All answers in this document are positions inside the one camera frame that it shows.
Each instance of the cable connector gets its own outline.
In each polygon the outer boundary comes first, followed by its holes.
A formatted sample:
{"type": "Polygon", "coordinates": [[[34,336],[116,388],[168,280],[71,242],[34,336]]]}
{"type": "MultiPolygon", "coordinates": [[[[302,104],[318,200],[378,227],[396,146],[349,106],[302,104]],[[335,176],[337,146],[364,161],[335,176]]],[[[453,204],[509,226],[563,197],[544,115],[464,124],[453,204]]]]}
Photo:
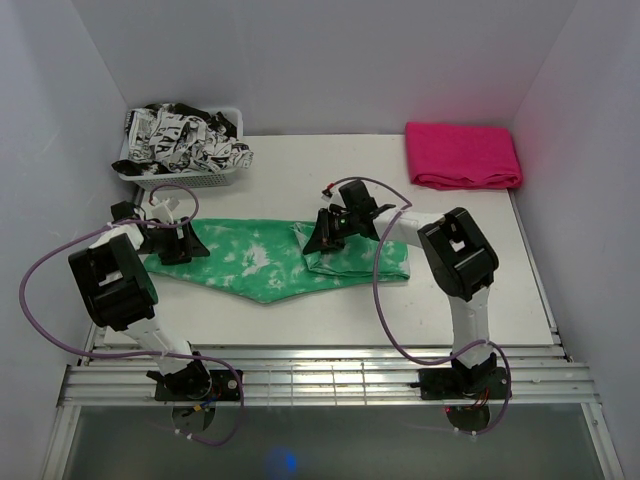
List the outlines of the cable connector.
{"type": "Polygon", "coordinates": [[[157,205],[152,205],[151,209],[151,218],[157,218],[162,223],[171,224],[173,223],[173,212],[176,207],[180,204],[177,198],[169,197],[165,200],[162,200],[157,205]]]}
{"type": "Polygon", "coordinates": [[[331,197],[333,197],[333,187],[335,187],[336,184],[335,183],[330,183],[329,185],[327,185],[327,188],[325,188],[322,191],[322,199],[325,202],[330,202],[331,201],[331,197]]]}

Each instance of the green tie-dye fabric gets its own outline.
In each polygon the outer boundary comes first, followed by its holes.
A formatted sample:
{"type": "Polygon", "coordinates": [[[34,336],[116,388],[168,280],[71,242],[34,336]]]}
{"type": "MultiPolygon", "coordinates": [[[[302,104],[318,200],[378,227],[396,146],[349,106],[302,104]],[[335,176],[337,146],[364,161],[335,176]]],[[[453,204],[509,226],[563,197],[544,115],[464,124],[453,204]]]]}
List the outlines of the green tie-dye fabric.
{"type": "MultiPolygon", "coordinates": [[[[167,266],[149,255],[149,272],[205,285],[260,303],[271,303],[303,293],[349,287],[372,281],[373,256],[378,242],[360,236],[347,238],[334,253],[302,255],[313,223],[284,220],[196,219],[196,234],[211,256],[185,265],[167,266]]],[[[380,280],[409,278],[404,244],[385,243],[380,280]]]]}

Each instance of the pink towel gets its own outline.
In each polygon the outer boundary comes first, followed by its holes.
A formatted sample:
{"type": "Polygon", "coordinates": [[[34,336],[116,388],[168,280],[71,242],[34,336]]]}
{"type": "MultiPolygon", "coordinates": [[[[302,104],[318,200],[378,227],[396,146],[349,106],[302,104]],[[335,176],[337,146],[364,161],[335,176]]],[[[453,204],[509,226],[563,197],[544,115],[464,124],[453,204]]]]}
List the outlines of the pink towel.
{"type": "Polygon", "coordinates": [[[455,190],[522,184],[506,128],[409,122],[406,142],[409,177],[416,185],[455,190]]]}

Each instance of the plastic basket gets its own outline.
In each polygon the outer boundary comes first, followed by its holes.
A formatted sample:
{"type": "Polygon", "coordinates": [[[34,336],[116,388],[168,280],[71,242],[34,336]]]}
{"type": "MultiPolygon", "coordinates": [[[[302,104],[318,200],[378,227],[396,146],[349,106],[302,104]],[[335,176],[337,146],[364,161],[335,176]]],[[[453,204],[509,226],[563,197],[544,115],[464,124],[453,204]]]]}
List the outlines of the plastic basket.
{"type": "MultiPolygon", "coordinates": [[[[238,129],[238,141],[243,137],[242,126],[242,114],[240,110],[232,107],[196,107],[200,110],[204,110],[209,113],[222,112],[227,119],[236,125],[238,129]]],[[[125,135],[125,139],[122,142],[122,151],[120,152],[120,158],[125,159],[129,157],[129,144],[125,135]]],[[[165,175],[140,175],[131,177],[123,175],[121,173],[118,176],[125,182],[133,182],[140,188],[145,190],[151,190],[153,187],[162,185],[164,183],[173,183],[189,188],[200,187],[222,187],[231,185],[236,177],[237,168],[228,168],[222,170],[219,173],[206,173],[206,172],[189,172],[189,173],[168,173],[165,175]]]]}

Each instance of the crumpled fabric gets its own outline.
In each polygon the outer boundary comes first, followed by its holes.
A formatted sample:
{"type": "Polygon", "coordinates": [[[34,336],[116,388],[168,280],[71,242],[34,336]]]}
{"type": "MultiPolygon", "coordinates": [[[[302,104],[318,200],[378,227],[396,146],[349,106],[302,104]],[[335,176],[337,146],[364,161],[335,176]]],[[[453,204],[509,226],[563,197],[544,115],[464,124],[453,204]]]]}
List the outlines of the crumpled fabric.
{"type": "Polygon", "coordinates": [[[253,161],[248,145],[238,141],[237,127],[221,112],[210,115],[181,103],[148,105],[128,112],[125,132],[128,158],[112,164],[124,175],[218,173],[249,168],[253,161]]]}
{"type": "MultiPolygon", "coordinates": [[[[311,222],[210,218],[195,219],[192,225],[211,256],[169,266],[150,255],[144,262],[147,271],[259,303],[373,281],[378,245],[373,240],[352,236],[342,251],[304,256],[302,247],[314,228],[311,222]]],[[[386,242],[380,258],[380,281],[409,278],[406,245],[386,242]]]]}

